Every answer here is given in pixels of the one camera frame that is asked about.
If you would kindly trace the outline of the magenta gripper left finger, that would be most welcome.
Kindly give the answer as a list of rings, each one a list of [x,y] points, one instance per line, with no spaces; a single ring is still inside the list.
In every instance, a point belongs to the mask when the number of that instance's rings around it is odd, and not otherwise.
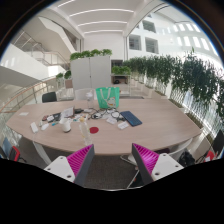
[[[94,155],[94,145],[91,144],[67,157],[57,157],[45,168],[45,171],[83,186]]]

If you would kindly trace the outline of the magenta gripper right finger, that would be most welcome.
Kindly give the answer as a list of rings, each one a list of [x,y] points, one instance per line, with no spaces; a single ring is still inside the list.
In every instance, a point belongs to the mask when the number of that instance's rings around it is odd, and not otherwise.
[[[158,154],[136,143],[132,144],[132,155],[145,185],[183,169],[167,153]]]

